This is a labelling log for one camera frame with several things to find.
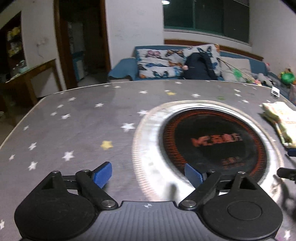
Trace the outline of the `colourful patterned children's cloth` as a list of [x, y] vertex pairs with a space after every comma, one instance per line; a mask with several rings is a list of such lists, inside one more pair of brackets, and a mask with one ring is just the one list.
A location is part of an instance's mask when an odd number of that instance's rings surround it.
[[263, 116], [275, 127], [282, 144], [295, 149], [295, 110], [282, 101], [263, 103], [262, 110]]

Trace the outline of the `round black induction cooktop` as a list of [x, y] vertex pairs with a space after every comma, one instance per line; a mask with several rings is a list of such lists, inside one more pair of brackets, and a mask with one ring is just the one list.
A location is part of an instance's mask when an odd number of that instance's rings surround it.
[[250, 115], [217, 101], [173, 101], [150, 110], [135, 130], [132, 161], [150, 201], [179, 202], [193, 191], [186, 164], [202, 175], [243, 171], [275, 201], [281, 195], [275, 175], [283, 159], [273, 138]]

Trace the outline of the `grey star-patterned table cover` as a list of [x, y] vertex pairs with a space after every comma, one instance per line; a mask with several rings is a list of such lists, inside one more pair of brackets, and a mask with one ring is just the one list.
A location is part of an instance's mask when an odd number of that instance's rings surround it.
[[42, 99], [1, 145], [1, 240], [19, 240], [14, 212], [51, 171], [73, 175], [109, 161], [107, 193], [116, 201], [181, 201], [193, 187], [171, 169], [159, 148], [162, 122], [205, 100], [238, 109], [268, 135], [276, 157], [263, 188], [283, 208], [278, 240], [295, 240], [295, 184], [276, 178], [295, 160], [261, 117], [270, 89], [225, 81], [148, 80], [93, 85]]

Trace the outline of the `small white device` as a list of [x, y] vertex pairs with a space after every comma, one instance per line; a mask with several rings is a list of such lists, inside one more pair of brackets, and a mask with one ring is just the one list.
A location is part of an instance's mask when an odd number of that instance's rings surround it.
[[280, 90], [273, 86], [271, 88], [271, 95], [274, 96], [274, 97], [279, 98], [280, 97]]

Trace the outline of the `green toy bowl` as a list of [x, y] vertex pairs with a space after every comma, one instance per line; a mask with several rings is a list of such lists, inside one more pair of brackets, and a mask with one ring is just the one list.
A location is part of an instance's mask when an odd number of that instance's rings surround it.
[[280, 79], [282, 83], [286, 85], [294, 84], [295, 75], [292, 73], [290, 68], [285, 68], [285, 70], [280, 73]]

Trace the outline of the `pile of small toys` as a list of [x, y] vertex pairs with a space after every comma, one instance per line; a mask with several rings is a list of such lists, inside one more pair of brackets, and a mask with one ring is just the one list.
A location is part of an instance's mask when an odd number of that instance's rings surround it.
[[261, 83], [261, 85], [263, 86], [267, 86], [267, 87], [273, 87], [274, 83], [273, 81], [265, 76], [263, 73], [259, 73], [259, 74], [255, 74], [255, 73], [251, 73], [251, 76], [259, 83]]

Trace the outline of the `beige cushion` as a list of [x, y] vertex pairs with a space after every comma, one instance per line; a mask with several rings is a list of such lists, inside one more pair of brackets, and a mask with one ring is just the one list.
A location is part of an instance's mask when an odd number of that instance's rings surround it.
[[252, 80], [248, 59], [220, 57], [221, 76], [225, 81], [248, 82]]

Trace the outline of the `blue sofa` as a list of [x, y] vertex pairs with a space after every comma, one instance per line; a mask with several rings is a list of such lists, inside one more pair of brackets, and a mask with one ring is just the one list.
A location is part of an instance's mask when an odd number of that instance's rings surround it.
[[217, 44], [136, 46], [132, 57], [120, 60], [108, 77], [132, 81], [179, 78], [258, 83], [278, 88], [295, 103], [295, 84], [284, 84], [268, 71], [263, 61], [223, 51]]

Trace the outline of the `dark navy backpack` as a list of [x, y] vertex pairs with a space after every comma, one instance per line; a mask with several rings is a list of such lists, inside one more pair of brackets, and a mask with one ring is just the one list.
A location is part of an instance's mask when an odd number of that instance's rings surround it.
[[191, 80], [218, 80], [207, 54], [192, 53], [183, 66], [183, 78]]

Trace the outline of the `dark wooden side table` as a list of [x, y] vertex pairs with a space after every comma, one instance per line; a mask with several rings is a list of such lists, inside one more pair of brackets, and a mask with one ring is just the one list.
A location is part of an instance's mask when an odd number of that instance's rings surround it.
[[62, 89], [62, 85], [61, 85], [60, 78], [59, 78], [58, 71], [57, 71], [57, 67], [56, 67], [56, 59], [47, 61], [43, 64], [40, 64], [36, 67], [33, 67], [33, 68], [25, 71], [24, 73], [21, 73], [19, 76], [1, 84], [1, 88], [4, 90], [4, 89], [12, 88], [12, 87], [17, 87], [19, 84], [25, 84], [27, 87], [27, 90], [29, 92], [30, 99], [31, 99], [33, 105], [36, 105], [38, 103], [38, 100], [37, 100], [36, 94], [34, 92], [31, 80], [32, 80], [32, 78], [36, 77], [37, 75], [41, 74], [42, 72], [44, 72], [48, 69], [51, 69], [54, 74], [55, 82], [56, 82], [59, 92], [62, 91], [63, 89]]

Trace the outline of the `large butterfly pillow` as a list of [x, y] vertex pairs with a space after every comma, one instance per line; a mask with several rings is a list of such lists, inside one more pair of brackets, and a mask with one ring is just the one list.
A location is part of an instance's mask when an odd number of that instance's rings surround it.
[[175, 78], [183, 73], [186, 61], [183, 49], [137, 49], [139, 78]]

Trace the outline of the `upright butterfly pillow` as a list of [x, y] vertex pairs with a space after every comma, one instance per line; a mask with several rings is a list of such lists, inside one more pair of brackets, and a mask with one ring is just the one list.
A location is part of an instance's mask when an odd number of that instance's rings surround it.
[[221, 75], [220, 66], [220, 46], [218, 44], [204, 44], [198, 46], [187, 47], [184, 50], [186, 57], [190, 56], [192, 53], [204, 53], [207, 54], [212, 63], [212, 69], [217, 76]]

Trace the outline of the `dark green window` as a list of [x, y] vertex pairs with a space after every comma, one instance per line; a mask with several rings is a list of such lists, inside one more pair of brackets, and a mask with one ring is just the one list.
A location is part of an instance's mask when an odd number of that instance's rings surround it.
[[249, 1], [163, 1], [164, 27], [249, 42]]

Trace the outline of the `dark wooden doorway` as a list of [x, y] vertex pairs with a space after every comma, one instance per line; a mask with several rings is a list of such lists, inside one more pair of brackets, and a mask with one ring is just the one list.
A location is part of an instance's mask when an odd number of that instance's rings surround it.
[[54, 1], [54, 23], [66, 89], [86, 76], [105, 83], [111, 70], [105, 1]]

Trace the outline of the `dark wall shelf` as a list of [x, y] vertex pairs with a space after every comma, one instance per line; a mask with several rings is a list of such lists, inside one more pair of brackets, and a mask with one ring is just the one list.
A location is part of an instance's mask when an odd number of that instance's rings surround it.
[[21, 17], [20, 11], [1, 28], [1, 82], [15, 76], [25, 61]]

